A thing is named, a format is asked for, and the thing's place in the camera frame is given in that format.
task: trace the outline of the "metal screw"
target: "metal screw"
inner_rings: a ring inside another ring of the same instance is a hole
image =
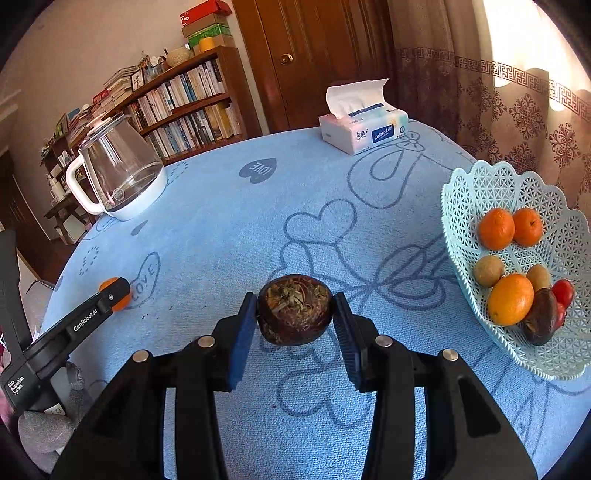
[[[216,344],[216,339],[211,335],[204,335],[199,340],[197,340],[197,344],[201,348],[210,348]]]
[[[150,352],[147,350],[138,350],[135,352],[131,358],[134,359],[134,362],[141,363],[145,362],[150,357]]]
[[[443,351],[443,358],[445,360],[449,360],[450,362],[455,362],[460,356],[453,348],[446,348]]]
[[[391,346],[394,343],[394,340],[392,340],[388,335],[378,335],[375,338],[375,343],[377,343],[379,346]]]

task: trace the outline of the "box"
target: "box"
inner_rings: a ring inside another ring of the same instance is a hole
[[[234,37],[231,35],[218,35],[217,37],[212,37],[212,40],[215,47],[219,47],[220,45],[225,47],[236,47]],[[193,51],[195,52],[195,55],[199,55],[201,53],[199,45],[195,45]]]
[[[216,23],[194,33],[187,41],[189,42],[189,46],[193,48],[195,45],[199,45],[199,40],[202,38],[217,37],[218,35],[230,35],[230,28],[227,25]]]
[[[191,10],[181,13],[180,17],[183,26],[186,27],[200,18],[211,14],[228,16],[232,14],[232,9],[230,8],[230,5],[226,2],[222,2],[222,0],[206,0],[202,4],[193,7]]]
[[[407,113],[387,104],[350,115],[337,119],[329,113],[319,118],[322,140],[349,155],[395,140],[408,129]]]
[[[203,30],[204,28],[213,25],[214,23],[219,23],[222,25],[227,25],[228,22],[226,21],[226,17],[223,15],[218,14],[210,14],[199,20],[195,20],[193,23],[190,23],[186,27],[183,27],[183,37],[188,38],[189,36],[197,33],[199,30]]]
[[[408,115],[384,100],[388,79],[328,87],[330,113],[321,116],[322,140],[349,155],[406,135]]]

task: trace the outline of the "patterned curtain border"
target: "patterned curtain border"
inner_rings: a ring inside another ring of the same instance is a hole
[[[398,48],[396,50],[402,59],[426,59],[443,60],[452,62],[456,68],[471,70],[473,72],[486,73],[495,77],[509,80],[535,92],[547,95],[548,98],[557,101],[591,124],[591,104],[585,102],[565,85],[554,80],[543,80],[524,70],[517,69],[498,61],[474,60],[458,57],[452,51],[437,50],[435,48],[416,47]]]

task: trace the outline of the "white kettle base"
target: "white kettle base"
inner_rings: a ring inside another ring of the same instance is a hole
[[[133,217],[138,216],[158,200],[160,195],[162,195],[162,192],[166,188],[166,179],[166,168],[163,168],[148,188],[139,194],[135,200],[132,200],[119,210],[107,212],[107,214],[122,222],[126,222],[127,220],[131,220]]]

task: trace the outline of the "wooden door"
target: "wooden door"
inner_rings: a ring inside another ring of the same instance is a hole
[[[333,85],[391,78],[385,0],[234,0],[271,132],[318,126]],[[394,102],[394,81],[387,100]]]
[[[17,248],[31,268],[42,275],[51,255],[51,242],[43,232],[22,197],[12,176],[8,153],[0,157],[0,223],[17,233]]]

